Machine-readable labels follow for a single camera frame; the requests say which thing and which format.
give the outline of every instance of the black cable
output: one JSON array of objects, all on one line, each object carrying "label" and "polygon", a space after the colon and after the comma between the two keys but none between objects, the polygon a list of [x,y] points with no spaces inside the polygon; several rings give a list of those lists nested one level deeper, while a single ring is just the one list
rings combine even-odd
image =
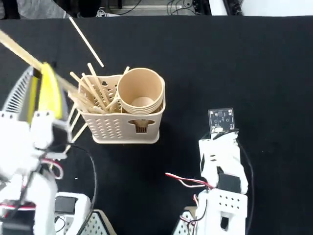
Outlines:
[{"label": "black cable", "polygon": [[202,215],[199,219],[190,220],[190,221],[188,222],[188,224],[187,224],[188,234],[189,234],[189,226],[190,226],[190,224],[202,220],[202,219],[204,218],[204,216],[205,216],[206,208],[207,208],[207,200],[206,200],[206,203],[205,203],[205,208],[204,208],[203,215]]},{"label": "black cable", "polygon": [[168,15],[171,15],[172,14],[172,5],[173,5],[173,2],[174,2],[175,0],[171,0],[171,1],[169,1],[168,3],[167,3],[167,5],[166,5],[166,11],[167,11],[167,14]]},{"label": "black cable", "polygon": [[138,7],[138,5],[141,3],[141,1],[142,1],[142,0],[139,0],[139,1],[137,2],[137,4],[136,4],[132,9],[128,10],[127,12],[118,14],[118,15],[122,16],[122,15],[125,15],[125,14],[131,12],[131,11],[134,10],[136,7]]},{"label": "black cable", "polygon": [[56,233],[58,233],[59,231],[61,231],[61,230],[65,227],[65,225],[67,224],[63,218],[61,218],[61,217],[59,217],[59,216],[58,216],[57,218],[63,220],[64,224],[63,224],[62,228],[60,228],[58,231],[56,231]]},{"label": "black cable", "polygon": [[180,1],[182,1],[182,0],[178,0],[178,1],[176,2],[176,4],[175,4],[175,9],[176,9],[176,10],[178,10],[177,4],[178,4]]},{"label": "black cable", "polygon": [[67,143],[68,145],[74,147],[74,148],[78,148],[84,152],[87,153],[87,155],[89,156],[90,158],[90,161],[91,161],[91,164],[92,164],[92,168],[93,168],[93,176],[94,176],[94,189],[93,189],[93,197],[92,197],[92,201],[91,201],[91,205],[90,205],[90,210],[89,210],[89,213],[88,215],[86,216],[86,219],[85,221],[83,222],[83,224],[81,225],[79,231],[78,231],[78,235],[80,235],[83,230],[85,229],[85,226],[87,225],[88,221],[90,220],[90,217],[92,215],[92,212],[93,212],[93,208],[94,208],[94,204],[95,204],[95,201],[96,201],[96,198],[97,198],[97,191],[98,191],[98,181],[97,181],[97,171],[96,171],[96,166],[95,166],[95,163],[94,163],[94,160],[93,160],[93,157],[92,155],[89,153],[88,150],[78,146],[78,145],[75,145],[73,143]]},{"label": "black cable", "polygon": [[190,10],[189,8],[180,8],[180,9],[177,9],[177,10],[173,11],[171,15],[173,15],[175,12],[178,12],[178,11],[181,11],[181,10],[188,10],[188,11],[191,11],[192,13],[194,13],[194,14],[196,15],[196,13],[195,13],[193,10]]},{"label": "black cable", "polygon": [[246,235],[249,234],[250,228],[251,228],[251,224],[252,224],[252,218],[253,218],[253,213],[254,213],[254,200],[255,200],[255,187],[254,187],[254,172],[253,172],[253,167],[252,167],[252,163],[250,161],[250,158],[248,156],[248,154],[246,153],[246,150],[243,148],[243,146],[239,143],[239,141],[237,140],[238,146],[240,147],[240,149],[242,150],[244,157],[246,158],[246,161],[250,167],[250,171],[251,171],[251,197],[252,197],[252,203],[251,203],[251,208],[250,208],[250,215],[249,215],[249,220],[246,226]]}]

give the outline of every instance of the paper cup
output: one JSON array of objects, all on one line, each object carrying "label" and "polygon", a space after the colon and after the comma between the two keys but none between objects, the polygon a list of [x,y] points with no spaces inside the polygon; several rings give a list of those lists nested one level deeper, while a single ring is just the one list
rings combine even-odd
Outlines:
[{"label": "paper cup", "polygon": [[150,114],[163,101],[164,80],[153,70],[132,69],[119,80],[117,92],[123,109],[128,113]]}]

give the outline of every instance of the red and white wire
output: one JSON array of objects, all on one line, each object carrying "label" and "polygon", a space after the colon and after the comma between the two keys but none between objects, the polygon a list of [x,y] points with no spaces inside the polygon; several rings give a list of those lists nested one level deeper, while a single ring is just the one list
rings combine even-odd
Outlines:
[{"label": "red and white wire", "polygon": [[[174,174],[168,173],[168,172],[166,172],[165,175],[180,181],[184,186],[189,187],[189,188],[197,188],[197,187],[204,187],[204,186],[207,186],[209,188],[213,188],[208,182],[205,182],[203,180],[182,178],[180,176],[177,176],[177,175],[174,175]],[[190,182],[197,183],[197,184],[200,184],[200,185],[188,185],[184,181],[190,181]]]},{"label": "red and white wire", "polygon": [[[7,210],[13,210],[13,209],[15,209],[15,206],[0,203],[0,208],[1,209],[7,209]],[[19,211],[34,211],[35,209],[36,209],[35,206],[21,206],[19,208]]]},{"label": "red and white wire", "polygon": [[64,171],[63,171],[62,166],[61,166],[58,162],[56,162],[56,161],[54,161],[54,160],[51,160],[51,159],[44,158],[44,159],[41,160],[41,163],[42,163],[42,164],[53,165],[53,166],[55,166],[56,168],[58,168],[58,170],[59,170],[59,175],[58,175],[58,176],[54,174],[54,172],[53,172],[52,169],[49,169],[50,172],[51,172],[51,174],[54,175],[54,178],[55,178],[56,180],[61,180],[61,179],[63,178],[63,176],[64,176]]},{"label": "red and white wire", "polygon": [[194,194],[194,195],[192,196],[192,199],[195,201],[195,203],[196,203],[196,205],[197,205],[197,209],[198,209],[198,208],[199,208],[199,202],[198,202],[197,196]]}]

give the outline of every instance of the white bracket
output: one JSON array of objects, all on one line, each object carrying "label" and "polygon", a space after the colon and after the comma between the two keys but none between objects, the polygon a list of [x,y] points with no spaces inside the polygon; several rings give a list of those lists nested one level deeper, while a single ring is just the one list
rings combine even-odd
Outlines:
[{"label": "white bracket", "polygon": [[[217,188],[204,190],[199,194],[196,217],[201,218],[203,214],[196,227],[197,235],[245,235],[247,196]],[[221,228],[223,217],[228,219],[226,229]]]}]

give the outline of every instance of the cable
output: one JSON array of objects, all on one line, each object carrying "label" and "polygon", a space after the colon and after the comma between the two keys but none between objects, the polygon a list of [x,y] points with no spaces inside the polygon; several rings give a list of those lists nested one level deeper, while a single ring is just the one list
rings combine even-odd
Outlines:
[{"label": "cable", "polygon": [[[7,210],[15,209],[15,206],[7,205],[7,204],[4,204],[4,203],[0,203],[0,207],[3,208],[3,209],[7,209]],[[35,209],[36,209],[35,206],[21,206],[19,208],[19,211],[34,211]]]},{"label": "cable", "polygon": [[188,185],[183,180],[178,180],[178,181],[181,182],[181,184],[184,185],[187,188],[201,188],[201,187],[205,187],[205,185]]},{"label": "cable", "polygon": [[93,176],[94,176],[94,190],[93,190],[93,197],[92,197],[92,201],[91,201],[91,205],[90,205],[90,210],[89,210],[89,213],[88,215],[86,216],[86,219],[85,221],[83,222],[83,224],[81,225],[79,231],[78,231],[78,235],[80,235],[82,233],[82,231],[85,229],[85,226],[87,225],[91,215],[92,215],[92,212],[93,212],[93,208],[94,208],[94,203],[96,201],[96,198],[97,198],[97,191],[98,191],[98,181],[97,181],[97,171],[96,171],[96,166],[95,166],[95,163],[94,163],[94,160],[93,160],[93,157],[92,155],[89,153],[88,150],[78,146],[78,145],[75,145],[73,143],[67,143],[68,145],[71,145],[72,147],[74,148],[78,148],[82,151],[84,151],[90,158],[90,161],[91,161],[91,164],[92,164],[92,168],[93,168]]},{"label": "cable", "polygon": [[198,202],[197,196],[195,194],[192,196],[192,199],[195,201],[197,208],[199,208],[199,202]]},{"label": "cable", "polygon": [[64,171],[63,171],[62,166],[61,166],[58,162],[56,162],[56,161],[54,161],[54,160],[51,160],[51,159],[45,158],[45,159],[42,159],[42,160],[41,160],[41,164],[53,165],[53,166],[55,166],[56,168],[58,168],[58,170],[59,170],[59,176],[55,175],[54,172],[53,172],[53,170],[49,168],[50,173],[54,175],[54,178],[55,178],[56,180],[61,180],[61,179],[63,179]]},{"label": "cable", "polygon": [[180,177],[180,176],[177,176],[177,175],[174,175],[174,174],[168,173],[168,172],[166,172],[165,175],[166,175],[166,176],[169,176],[169,177],[171,177],[171,178],[174,178],[174,179],[176,179],[176,180],[179,180],[180,182],[182,182],[182,181],[191,181],[191,182],[194,182],[194,183],[198,183],[198,184],[201,184],[201,185],[205,185],[205,186],[207,186],[208,188],[214,188],[214,187],[211,186],[208,182],[205,182],[205,181],[202,181],[202,180],[189,179],[189,178],[182,178],[182,177]]},{"label": "cable", "polygon": [[251,224],[252,224],[252,218],[253,218],[253,213],[254,213],[254,200],[255,200],[255,187],[254,187],[254,172],[253,172],[253,167],[252,167],[252,163],[250,161],[250,158],[248,156],[248,154],[246,153],[246,150],[243,148],[243,146],[239,143],[239,141],[237,140],[238,146],[240,147],[240,149],[242,150],[246,161],[250,167],[250,171],[251,171],[251,194],[252,194],[252,204],[251,204],[251,208],[250,208],[250,215],[249,215],[249,220],[247,223],[247,227],[246,227],[246,235],[249,234],[250,228],[251,228]]},{"label": "cable", "polygon": [[168,4],[166,5],[166,11],[167,11],[167,14],[168,15],[172,15],[172,5],[173,5],[173,2],[174,2],[175,0],[171,0],[171,1],[169,1],[168,2]]},{"label": "cable", "polygon": [[190,220],[187,224],[187,229],[188,229],[188,233],[189,233],[189,226],[191,223],[194,223],[194,222],[199,222],[200,220],[202,220],[205,216],[205,213],[206,213],[206,208],[207,208],[207,200],[206,200],[206,203],[205,203],[205,208],[204,208],[204,212],[203,212],[203,215],[199,218],[199,219],[194,219],[194,220]]},{"label": "cable", "polygon": [[181,11],[181,10],[188,10],[188,11],[191,11],[192,13],[194,13],[194,15],[196,15],[196,13],[195,13],[193,10],[190,10],[189,8],[180,8],[180,9],[177,9],[177,10],[173,11],[171,15],[173,15],[175,12],[178,12],[178,11]]},{"label": "cable", "polygon": [[180,1],[182,1],[182,0],[178,0],[178,1],[176,2],[176,4],[175,4],[175,9],[176,9],[176,10],[178,10],[177,4],[178,4]]},{"label": "cable", "polygon": [[59,217],[59,216],[58,216],[57,218],[63,220],[64,224],[63,224],[62,228],[60,228],[58,231],[56,231],[56,233],[58,233],[59,231],[61,231],[61,230],[65,227],[65,225],[67,224],[63,218],[61,218],[61,217]]},{"label": "cable", "polygon": [[127,12],[118,14],[118,15],[122,16],[122,15],[125,15],[125,14],[131,12],[131,11],[134,10],[136,7],[138,7],[138,5],[141,3],[141,1],[142,1],[142,0],[139,0],[139,1],[137,2],[137,4],[136,4],[132,9],[128,10]]}]

